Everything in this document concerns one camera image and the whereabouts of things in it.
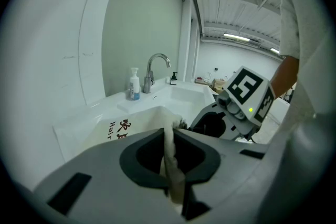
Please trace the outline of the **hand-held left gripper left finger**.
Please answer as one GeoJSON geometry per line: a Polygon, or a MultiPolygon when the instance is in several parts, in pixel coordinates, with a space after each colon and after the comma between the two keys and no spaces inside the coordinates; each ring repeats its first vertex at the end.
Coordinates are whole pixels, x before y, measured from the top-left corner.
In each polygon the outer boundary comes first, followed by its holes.
{"type": "Polygon", "coordinates": [[[34,194],[68,224],[179,224],[160,175],[162,129],[91,147],[43,179],[34,194]]]}

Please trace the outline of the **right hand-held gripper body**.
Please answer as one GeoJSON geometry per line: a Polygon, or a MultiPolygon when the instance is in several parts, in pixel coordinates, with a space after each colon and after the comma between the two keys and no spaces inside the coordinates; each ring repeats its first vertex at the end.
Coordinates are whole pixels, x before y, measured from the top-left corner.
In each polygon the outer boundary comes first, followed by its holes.
{"type": "Polygon", "coordinates": [[[249,140],[260,130],[274,100],[275,93],[268,79],[247,67],[240,67],[216,98],[224,110],[225,131],[220,138],[249,140]]]}

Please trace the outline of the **person's right forearm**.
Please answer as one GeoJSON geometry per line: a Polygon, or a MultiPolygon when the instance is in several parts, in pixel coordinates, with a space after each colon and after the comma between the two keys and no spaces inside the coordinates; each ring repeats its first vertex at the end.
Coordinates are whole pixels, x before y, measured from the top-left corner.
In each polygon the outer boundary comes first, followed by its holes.
{"type": "Polygon", "coordinates": [[[296,83],[298,70],[299,60],[286,56],[271,79],[271,86],[276,99],[296,83]]]}

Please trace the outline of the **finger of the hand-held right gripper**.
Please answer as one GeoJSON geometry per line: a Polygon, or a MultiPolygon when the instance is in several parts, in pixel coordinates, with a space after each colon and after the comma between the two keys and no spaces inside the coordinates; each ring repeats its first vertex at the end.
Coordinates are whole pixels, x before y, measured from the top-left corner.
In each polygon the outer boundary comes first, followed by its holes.
{"type": "Polygon", "coordinates": [[[202,109],[189,130],[216,138],[235,138],[235,125],[229,120],[227,111],[217,103],[202,109]]]}

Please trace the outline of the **chrome faucet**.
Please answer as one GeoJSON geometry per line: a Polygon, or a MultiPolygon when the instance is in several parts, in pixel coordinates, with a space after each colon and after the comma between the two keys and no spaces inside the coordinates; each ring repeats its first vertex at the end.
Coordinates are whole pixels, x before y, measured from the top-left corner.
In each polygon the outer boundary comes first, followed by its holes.
{"type": "Polygon", "coordinates": [[[146,76],[144,77],[144,86],[143,86],[143,93],[146,93],[146,94],[151,92],[151,85],[154,82],[152,62],[156,58],[162,58],[166,63],[166,67],[167,68],[171,67],[171,62],[165,54],[154,54],[149,58],[147,69],[146,69],[146,76]]]}

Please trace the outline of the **white pump bottle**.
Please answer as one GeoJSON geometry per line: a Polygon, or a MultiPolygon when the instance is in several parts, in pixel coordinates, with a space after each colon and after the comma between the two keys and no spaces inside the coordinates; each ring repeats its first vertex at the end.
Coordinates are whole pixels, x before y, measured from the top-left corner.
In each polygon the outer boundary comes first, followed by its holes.
{"type": "Polygon", "coordinates": [[[130,98],[131,100],[140,99],[140,80],[137,75],[138,68],[131,68],[132,75],[130,77],[130,98]]]}

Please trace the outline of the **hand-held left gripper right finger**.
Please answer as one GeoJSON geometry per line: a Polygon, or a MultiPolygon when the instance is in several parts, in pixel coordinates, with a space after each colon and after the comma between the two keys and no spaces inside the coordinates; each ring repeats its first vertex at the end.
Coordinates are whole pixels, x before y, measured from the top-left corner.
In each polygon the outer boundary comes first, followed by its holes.
{"type": "Polygon", "coordinates": [[[176,158],[185,175],[182,216],[195,219],[228,198],[260,164],[268,146],[174,130],[176,158]]]}

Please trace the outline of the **cream cloth bag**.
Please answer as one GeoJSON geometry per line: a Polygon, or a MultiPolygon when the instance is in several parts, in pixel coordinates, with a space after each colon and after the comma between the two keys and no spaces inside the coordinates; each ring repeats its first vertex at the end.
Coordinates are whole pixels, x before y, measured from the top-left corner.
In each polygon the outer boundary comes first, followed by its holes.
{"type": "Polygon", "coordinates": [[[163,128],[163,156],[154,159],[159,162],[158,173],[168,180],[169,198],[174,205],[181,205],[185,193],[185,175],[178,167],[173,130],[183,128],[184,125],[185,120],[182,116],[172,113],[163,106],[118,118],[102,119],[80,144],[77,154],[101,143],[163,128]]]}

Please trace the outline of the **cardboard box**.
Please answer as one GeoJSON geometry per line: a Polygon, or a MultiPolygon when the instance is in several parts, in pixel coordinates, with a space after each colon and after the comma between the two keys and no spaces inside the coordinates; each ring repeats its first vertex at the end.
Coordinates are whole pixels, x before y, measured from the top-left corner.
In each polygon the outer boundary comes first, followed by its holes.
{"type": "Polygon", "coordinates": [[[222,79],[214,79],[212,82],[212,90],[218,94],[223,91],[226,81],[222,79]]]}

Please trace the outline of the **white vanity sink cabinet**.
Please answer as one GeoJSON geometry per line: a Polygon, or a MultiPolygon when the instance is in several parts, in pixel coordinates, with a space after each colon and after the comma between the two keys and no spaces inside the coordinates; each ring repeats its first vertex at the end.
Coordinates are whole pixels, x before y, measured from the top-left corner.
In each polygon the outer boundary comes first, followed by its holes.
{"type": "Polygon", "coordinates": [[[157,106],[163,106],[182,116],[191,125],[198,113],[215,100],[208,86],[177,82],[172,86],[158,80],[149,94],[142,93],[139,100],[131,100],[129,92],[119,92],[94,102],[75,115],[54,125],[54,131],[66,162],[77,156],[80,144],[102,119],[118,118],[157,106]]]}

